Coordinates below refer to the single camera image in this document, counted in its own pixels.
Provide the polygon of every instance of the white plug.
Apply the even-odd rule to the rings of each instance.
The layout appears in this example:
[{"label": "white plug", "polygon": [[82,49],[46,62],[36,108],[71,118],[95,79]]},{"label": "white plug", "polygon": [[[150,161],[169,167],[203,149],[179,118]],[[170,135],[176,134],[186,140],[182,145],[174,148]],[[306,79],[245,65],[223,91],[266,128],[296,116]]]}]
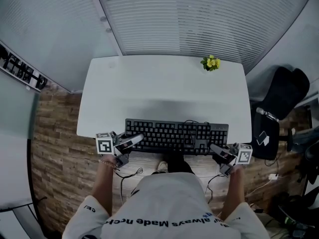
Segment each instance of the white plug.
[{"label": "white plug", "polygon": [[271,173],[270,175],[268,175],[268,179],[270,181],[277,180],[278,179],[278,174]]}]

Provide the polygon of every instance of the bracelet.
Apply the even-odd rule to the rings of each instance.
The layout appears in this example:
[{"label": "bracelet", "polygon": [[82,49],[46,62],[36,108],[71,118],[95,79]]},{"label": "bracelet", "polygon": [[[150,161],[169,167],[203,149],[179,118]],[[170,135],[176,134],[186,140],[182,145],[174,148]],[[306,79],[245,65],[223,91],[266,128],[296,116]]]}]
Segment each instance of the bracelet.
[{"label": "bracelet", "polygon": [[116,169],[116,165],[113,164],[113,163],[110,162],[110,161],[104,161],[104,160],[102,160],[102,159],[99,159],[99,162],[100,162],[100,163],[103,163],[103,164],[106,164],[107,166],[111,166],[113,169]]}]

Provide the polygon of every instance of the t-shirt sleeve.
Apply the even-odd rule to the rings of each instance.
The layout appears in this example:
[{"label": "t-shirt sleeve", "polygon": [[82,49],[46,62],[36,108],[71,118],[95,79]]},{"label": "t-shirt sleeve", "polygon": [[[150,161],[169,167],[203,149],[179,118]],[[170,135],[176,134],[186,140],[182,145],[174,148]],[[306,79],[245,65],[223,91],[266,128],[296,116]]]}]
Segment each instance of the t-shirt sleeve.
[{"label": "t-shirt sleeve", "polygon": [[62,239],[82,239],[86,235],[98,239],[101,237],[102,226],[108,218],[108,213],[100,203],[94,197],[88,196],[69,221]]},{"label": "t-shirt sleeve", "polygon": [[257,215],[247,203],[241,203],[225,220],[245,239],[269,239],[269,235]]}]

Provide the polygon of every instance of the white t-shirt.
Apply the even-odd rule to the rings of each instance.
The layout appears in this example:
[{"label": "white t-shirt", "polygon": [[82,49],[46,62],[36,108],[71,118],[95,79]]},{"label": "white t-shirt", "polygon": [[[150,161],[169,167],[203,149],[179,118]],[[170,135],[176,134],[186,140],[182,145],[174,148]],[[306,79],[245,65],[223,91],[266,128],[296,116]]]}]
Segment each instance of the white t-shirt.
[{"label": "white t-shirt", "polygon": [[191,173],[155,174],[143,178],[119,211],[109,217],[88,196],[63,239],[210,238],[269,239],[247,203],[223,222],[209,208],[200,180]]}]

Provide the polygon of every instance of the potted plant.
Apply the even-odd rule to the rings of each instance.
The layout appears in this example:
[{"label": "potted plant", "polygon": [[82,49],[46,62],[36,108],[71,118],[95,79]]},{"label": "potted plant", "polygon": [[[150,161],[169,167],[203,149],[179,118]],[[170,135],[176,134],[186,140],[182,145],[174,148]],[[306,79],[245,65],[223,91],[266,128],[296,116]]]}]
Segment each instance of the potted plant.
[{"label": "potted plant", "polygon": [[209,55],[209,57],[204,57],[200,63],[203,64],[205,70],[214,71],[219,68],[220,59],[214,58],[213,55]]}]

